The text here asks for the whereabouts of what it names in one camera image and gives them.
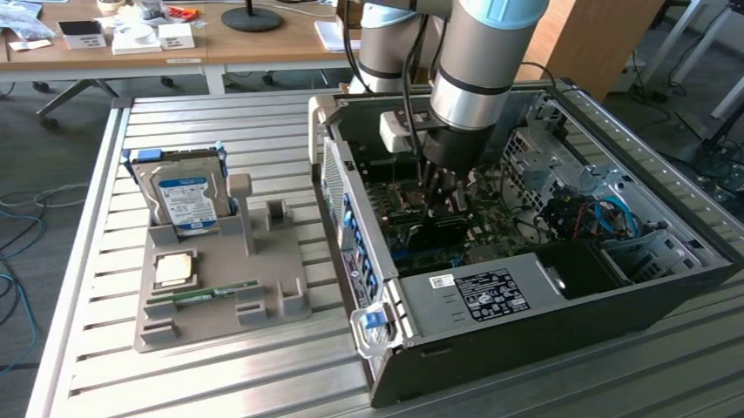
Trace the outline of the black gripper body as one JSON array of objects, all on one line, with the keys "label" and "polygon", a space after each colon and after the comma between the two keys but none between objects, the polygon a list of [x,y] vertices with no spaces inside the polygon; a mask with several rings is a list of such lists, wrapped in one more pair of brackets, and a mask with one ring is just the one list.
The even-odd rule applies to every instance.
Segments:
[{"label": "black gripper body", "polygon": [[489,128],[464,131],[440,127],[427,132],[424,143],[424,186],[435,184],[436,174],[440,179],[464,180],[479,164],[487,144]]}]

